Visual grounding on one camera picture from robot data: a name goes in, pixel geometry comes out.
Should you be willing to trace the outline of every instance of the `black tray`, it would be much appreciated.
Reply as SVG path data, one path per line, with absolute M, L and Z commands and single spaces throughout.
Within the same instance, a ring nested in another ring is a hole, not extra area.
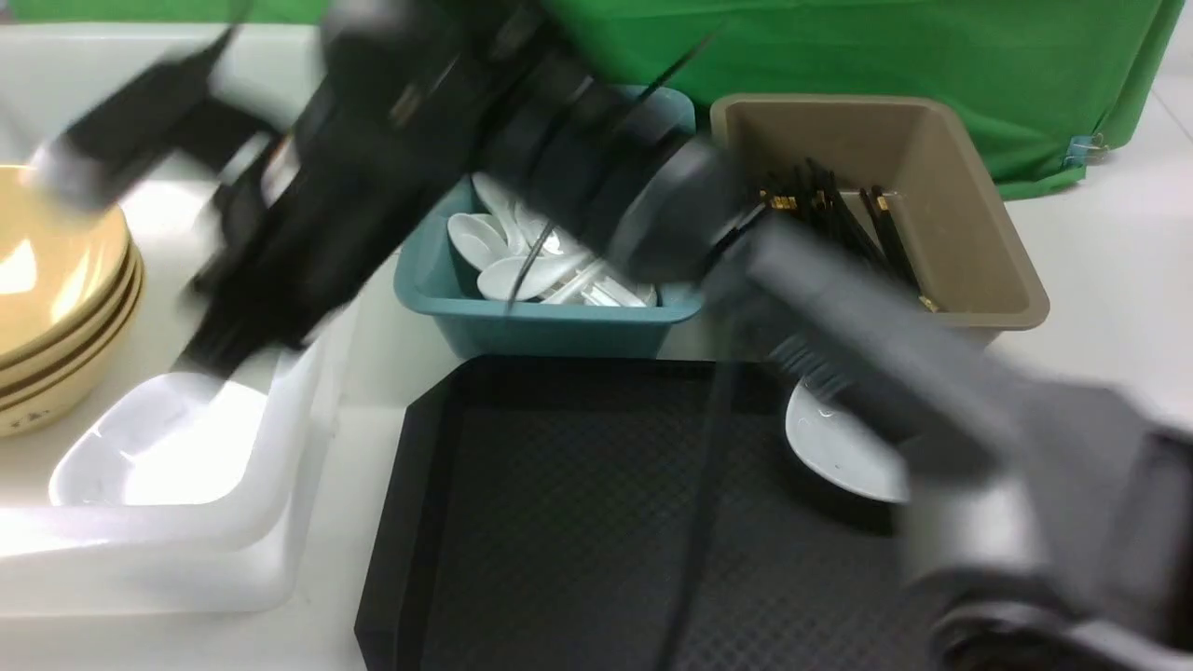
M 370 671 L 651 671 L 678 597 L 712 364 L 481 358 L 406 418 L 357 617 Z M 928 669 L 889 512 L 796 467 L 746 365 L 679 669 Z

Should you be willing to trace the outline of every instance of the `green cloth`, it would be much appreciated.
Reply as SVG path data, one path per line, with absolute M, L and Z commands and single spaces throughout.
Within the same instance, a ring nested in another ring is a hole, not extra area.
M 214 0 L 12 0 L 30 20 L 221 20 Z M 256 0 L 253 19 L 309 23 L 326 0 Z M 673 86 L 729 93 L 934 98 L 964 119 L 1006 197 L 1080 180 L 1075 136 L 1126 143 L 1183 0 L 556 0 L 622 81 L 649 81 L 717 30 Z

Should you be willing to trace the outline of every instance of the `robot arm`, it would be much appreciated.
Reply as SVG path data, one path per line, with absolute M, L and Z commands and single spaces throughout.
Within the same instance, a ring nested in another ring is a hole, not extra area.
M 211 94 L 222 48 L 154 66 L 35 161 L 48 191 L 105 209 L 169 152 L 218 173 L 266 137 L 215 199 L 225 247 L 194 282 L 193 363 L 228 375 L 301 346 L 483 171 L 628 277 L 700 283 L 780 371 L 812 351 L 848 381 L 849 410 L 909 466 L 909 578 L 956 597 L 934 636 L 946 666 L 1193 670 L 1193 439 L 983 356 L 793 220 L 750 210 L 721 152 L 602 81 L 533 0 L 333 2 L 326 78 L 284 130 Z M 119 112 L 150 100 L 136 123 Z

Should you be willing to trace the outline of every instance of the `white plastic bin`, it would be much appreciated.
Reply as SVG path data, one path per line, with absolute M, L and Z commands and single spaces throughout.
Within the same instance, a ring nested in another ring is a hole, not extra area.
M 0 103 L 36 135 L 54 133 L 137 69 L 217 26 L 0 27 Z M 297 115 L 317 74 L 314 32 L 256 31 L 230 50 L 222 76 Z M 20 63 L 20 67 L 10 67 Z M 5 135 L 0 161 L 27 142 Z M 178 296 L 215 244 L 202 208 L 214 185 L 169 162 L 124 203 L 147 264 L 147 295 L 112 373 L 70 417 L 0 441 L 0 616 L 246 611 L 291 591 L 326 454 L 353 310 L 301 357 L 261 357 L 237 380 L 267 393 L 239 484 L 197 505 L 51 506 L 56 460 L 112 402 L 163 373 L 193 328 Z

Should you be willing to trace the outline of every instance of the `white countertop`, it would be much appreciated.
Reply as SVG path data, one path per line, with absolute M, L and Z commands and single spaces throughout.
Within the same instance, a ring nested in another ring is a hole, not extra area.
M 1052 301 L 994 347 L 1026 365 L 1120 384 L 1193 426 L 1193 48 L 1181 35 L 1135 140 L 1070 191 L 1008 209 Z M 253 615 L 6 621 L 5 669 L 357 671 L 352 634 L 404 407 L 457 364 L 403 309 L 390 259 L 360 297 L 339 429 L 298 584 Z M 693 330 L 667 352 L 694 351 Z

